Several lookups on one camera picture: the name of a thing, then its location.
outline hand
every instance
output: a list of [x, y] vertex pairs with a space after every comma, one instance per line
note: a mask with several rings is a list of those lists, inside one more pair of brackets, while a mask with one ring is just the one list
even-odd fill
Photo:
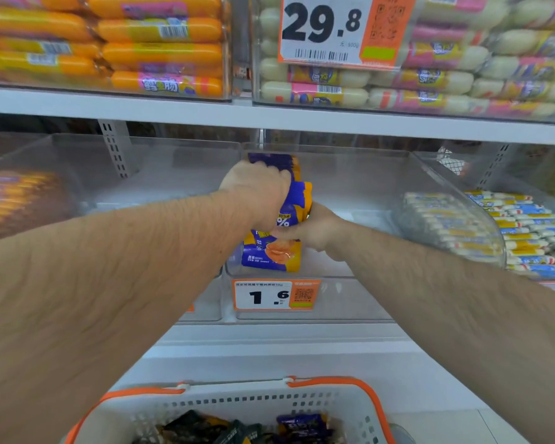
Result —
[[251, 216], [251, 229], [269, 231], [286, 200], [292, 176], [289, 171], [267, 167], [263, 162], [238, 162], [224, 176], [220, 190], [237, 197]]
[[301, 240], [304, 245], [319, 252], [326, 251], [333, 260], [342, 261], [337, 243], [339, 239], [345, 239], [343, 236], [348, 224], [323, 204], [313, 202], [306, 221], [291, 227], [275, 226], [271, 233], [275, 238]]

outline person's left arm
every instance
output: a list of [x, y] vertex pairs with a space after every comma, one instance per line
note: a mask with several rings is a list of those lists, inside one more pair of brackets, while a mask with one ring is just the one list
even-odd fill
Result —
[[237, 164], [218, 192], [0, 240], [0, 443], [55, 443], [189, 308], [290, 173]]

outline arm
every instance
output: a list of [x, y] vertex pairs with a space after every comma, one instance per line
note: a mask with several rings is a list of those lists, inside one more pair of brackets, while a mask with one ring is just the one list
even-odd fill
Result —
[[241, 162], [207, 196], [0, 240], [0, 443], [58, 442], [246, 233], [274, 226], [289, 183], [287, 171]]
[[345, 261], [403, 330], [531, 444], [555, 443], [555, 292], [314, 203], [272, 231]]

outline price tag reading 29.8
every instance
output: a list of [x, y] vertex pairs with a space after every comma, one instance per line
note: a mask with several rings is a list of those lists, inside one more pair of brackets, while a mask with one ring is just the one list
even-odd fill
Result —
[[232, 282], [236, 310], [312, 310], [321, 281], [238, 279]]
[[282, 0], [277, 60], [393, 68], [415, 0]]

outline basket rim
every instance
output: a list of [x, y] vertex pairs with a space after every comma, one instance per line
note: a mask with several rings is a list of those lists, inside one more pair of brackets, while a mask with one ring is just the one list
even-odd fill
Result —
[[[376, 411], [376, 416], [378, 417], [378, 422], [380, 423], [380, 427], [382, 432], [385, 435], [386, 444], [396, 444], [395, 439], [392, 436], [391, 429], [386, 421], [386, 415], [384, 410], [382, 409], [382, 404], [380, 403], [380, 399], [376, 395], [376, 392], [372, 387], [367, 384], [365, 381], [360, 380], [355, 377], [347, 377], [347, 376], [326, 376], [326, 377], [314, 377], [310, 379], [300, 379], [297, 380], [295, 376], [289, 376], [288, 379], [292, 381], [286, 382], [286, 386], [289, 388], [304, 388], [310, 387], [315, 385], [354, 385], [360, 389], [362, 389], [366, 395], [372, 401], [374, 409]], [[243, 384], [246, 382], [229, 382], [227, 384]], [[128, 388], [128, 389], [120, 389], [118, 391], [110, 391], [106, 393], [95, 405], [93, 405], [89, 411], [78, 421], [78, 423], [72, 428], [72, 430], [67, 434], [66, 440], [64, 444], [75, 444], [76, 438], [80, 433], [80, 429], [84, 424], [84, 421], [90, 416], [99, 405], [102, 403], [120, 397], [128, 397], [128, 396], [142, 396], [145, 394], [183, 394], [185, 393], [185, 388], [180, 388], [181, 386], [186, 385], [185, 382], [180, 382], [177, 384], [176, 388], [157, 388], [157, 387], [140, 387], [140, 388]]]

